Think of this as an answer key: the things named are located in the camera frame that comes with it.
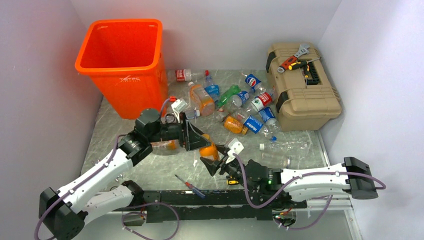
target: white logo on bin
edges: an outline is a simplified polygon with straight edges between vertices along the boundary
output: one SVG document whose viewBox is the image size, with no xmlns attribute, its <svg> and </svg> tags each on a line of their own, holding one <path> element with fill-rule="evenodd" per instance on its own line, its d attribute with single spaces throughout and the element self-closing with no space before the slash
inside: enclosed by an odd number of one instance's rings
<svg viewBox="0 0 424 240">
<path fill-rule="evenodd" d="M 121 82 L 133 82 L 133 81 L 140 81 L 140 78 L 137 76 L 137 77 L 131 77 L 131 75 L 128 75 L 128 76 L 126 76 L 126 77 L 124 77 L 124 78 L 120 78 L 120 81 Z"/>
</svg>

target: screwdriver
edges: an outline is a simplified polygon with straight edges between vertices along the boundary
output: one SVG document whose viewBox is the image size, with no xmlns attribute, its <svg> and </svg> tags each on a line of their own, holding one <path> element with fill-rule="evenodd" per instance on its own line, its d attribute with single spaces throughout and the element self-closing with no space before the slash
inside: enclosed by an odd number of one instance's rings
<svg viewBox="0 0 424 240">
<path fill-rule="evenodd" d="M 193 184 L 190 184 L 187 181 L 184 181 L 181 177 L 179 177 L 177 174 L 175 174 L 175 177 L 178 178 L 181 182 L 183 182 L 193 193 L 195 193 L 197 196 L 201 197 L 202 199 L 206 198 L 206 196 Z"/>
<path fill-rule="evenodd" d="M 316 60 L 318 60 L 320 58 L 321 57 L 318 57 L 318 58 L 315 58 L 315 59 L 312 59 L 312 60 L 309 60 L 309 61 L 303 60 L 303 61 L 294 62 L 294 63 L 290 64 L 290 66 L 288 66 L 288 69 L 289 70 L 299 69 L 301 67 L 304 67 L 304 66 L 308 65 L 308 63 L 313 62 L 313 61 L 316 61 Z"/>
</svg>

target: orange wastebasket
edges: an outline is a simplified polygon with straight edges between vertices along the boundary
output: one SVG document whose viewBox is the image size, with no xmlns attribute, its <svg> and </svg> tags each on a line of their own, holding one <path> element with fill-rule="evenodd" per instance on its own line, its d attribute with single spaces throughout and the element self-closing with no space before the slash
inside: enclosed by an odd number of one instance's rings
<svg viewBox="0 0 424 240">
<path fill-rule="evenodd" d="M 75 68 L 90 76 L 123 119 L 136 119 L 144 109 L 159 111 L 168 97 L 161 46 L 159 20 L 95 21 L 79 50 Z"/>
</svg>

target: orange juice bottle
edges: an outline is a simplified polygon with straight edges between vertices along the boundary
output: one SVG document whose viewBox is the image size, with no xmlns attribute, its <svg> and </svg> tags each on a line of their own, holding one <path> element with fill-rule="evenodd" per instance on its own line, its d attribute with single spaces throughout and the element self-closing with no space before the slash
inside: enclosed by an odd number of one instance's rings
<svg viewBox="0 0 424 240">
<path fill-rule="evenodd" d="M 232 116 L 227 116 L 224 120 L 224 128 L 228 129 L 230 132 L 235 134 L 245 135 L 248 132 L 248 128 L 243 126 L 243 124 L 237 121 Z"/>
<path fill-rule="evenodd" d="M 202 85 L 189 82 L 190 98 L 193 100 L 200 110 L 200 115 L 209 116 L 214 113 L 215 103 L 211 96 L 205 91 Z"/>
<path fill-rule="evenodd" d="M 211 137 L 208 134 L 202 134 L 202 136 L 209 140 L 212 145 L 200 148 L 200 156 L 210 160 L 218 161 L 220 159 L 220 155 L 218 154 L 217 146 L 215 146 L 215 143 L 211 141 Z"/>
</svg>

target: white enclosure wall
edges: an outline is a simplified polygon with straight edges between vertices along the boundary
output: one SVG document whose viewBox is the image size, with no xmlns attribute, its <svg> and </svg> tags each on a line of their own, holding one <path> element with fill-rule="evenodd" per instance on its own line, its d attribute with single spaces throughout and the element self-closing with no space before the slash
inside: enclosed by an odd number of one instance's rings
<svg viewBox="0 0 424 240">
<path fill-rule="evenodd" d="M 85 33 L 68 0 L 0 3 L 1 240 L 32 239 L 40 193 L 79 176 L 101 99 L 74 69 Z"/>
<path fill-rule="evenodd" d="M 387 184 L 352 201 L 365 240 L 424 235 L 423 4 L 343 0 L 318 45 L 343 103 L 321 131 L 329 158 L 355 156 Z"/>
<path fill-rule="evenodd" d="M 264 69 L 272 43 L 318 43 L 340 1 L 71 0 L 86 27 L 101 19 L 159 19 L 168 69 Z"/>
</svg>

